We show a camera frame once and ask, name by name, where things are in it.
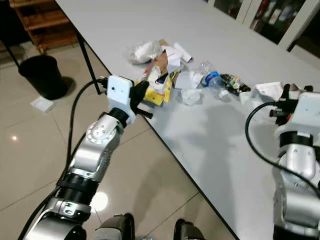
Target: plastic bottle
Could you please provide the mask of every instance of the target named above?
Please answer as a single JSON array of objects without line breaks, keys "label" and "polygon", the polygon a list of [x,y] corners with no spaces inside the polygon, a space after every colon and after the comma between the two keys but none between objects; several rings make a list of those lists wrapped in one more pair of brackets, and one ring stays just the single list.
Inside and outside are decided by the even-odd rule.
[{"label": "plastic bottle", "polygon": [[209,87],[219,99],[226,101],[229,98],[228,91],[225,89],[220,74],[215,70],[211,62],[208,60],[202,62],[199,66],[199,71],[203,75],[201,85],[203,87]]}]

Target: bottle label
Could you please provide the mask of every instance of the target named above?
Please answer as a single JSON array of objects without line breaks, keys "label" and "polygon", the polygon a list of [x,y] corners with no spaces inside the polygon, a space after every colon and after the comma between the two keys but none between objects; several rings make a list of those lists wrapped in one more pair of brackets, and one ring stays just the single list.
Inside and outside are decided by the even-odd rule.
[{"label": "bottle label", "polygon": [[214,79],[214,78],[216,78],[218,76],[219,76],[219,73],[216,72],[216,71],[213,71],[213,72],[209,73],[208,76],[205,77],[206,85],[208,86],[209,82],[211,81],[211,79]]}]

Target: white table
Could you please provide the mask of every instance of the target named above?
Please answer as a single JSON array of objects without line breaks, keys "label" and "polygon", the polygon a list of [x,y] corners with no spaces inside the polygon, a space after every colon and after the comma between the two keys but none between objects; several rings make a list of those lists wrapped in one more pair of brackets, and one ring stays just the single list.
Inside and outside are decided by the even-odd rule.
[{"label": "white table", "polygon": [[[314,85],[320,72],[202,0],[56,0],[114,75],[138,79],[145,66],[127,61],[127,47],[164,38],[179,42],[195,69],[210,60],[249,86],[282,81]],[[271,167],[249,149],[246,113],[204,94],[194,107],[176,101],[157,107],[151,126],[241,240],[271,240],[274,181]],[[274,126],[254,125],[256,144],[276,155]]]}]

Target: cabinet door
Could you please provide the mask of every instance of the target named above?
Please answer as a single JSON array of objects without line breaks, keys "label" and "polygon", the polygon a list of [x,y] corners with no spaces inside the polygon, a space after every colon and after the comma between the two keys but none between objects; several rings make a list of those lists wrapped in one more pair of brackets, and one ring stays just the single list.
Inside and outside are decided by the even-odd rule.
[{"label": "cabinet door", "polygon": [[208,4],[243,23],[252,0],[208,0]]},{"label": "cabinet door", "polygon": [[287,49],[318,6],[319,0],[253,0],[243,24]]}]

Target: black trash can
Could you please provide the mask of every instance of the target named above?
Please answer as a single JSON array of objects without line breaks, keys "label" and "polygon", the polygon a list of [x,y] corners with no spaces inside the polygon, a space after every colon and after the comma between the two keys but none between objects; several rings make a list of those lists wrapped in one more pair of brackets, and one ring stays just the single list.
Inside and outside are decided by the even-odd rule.
[{"label": "black trash can", "polygon": [[52,56],[33,56],[23,61],[19,73],[46,99],[61,98],[68,91],[58,69],[57,60]]}]

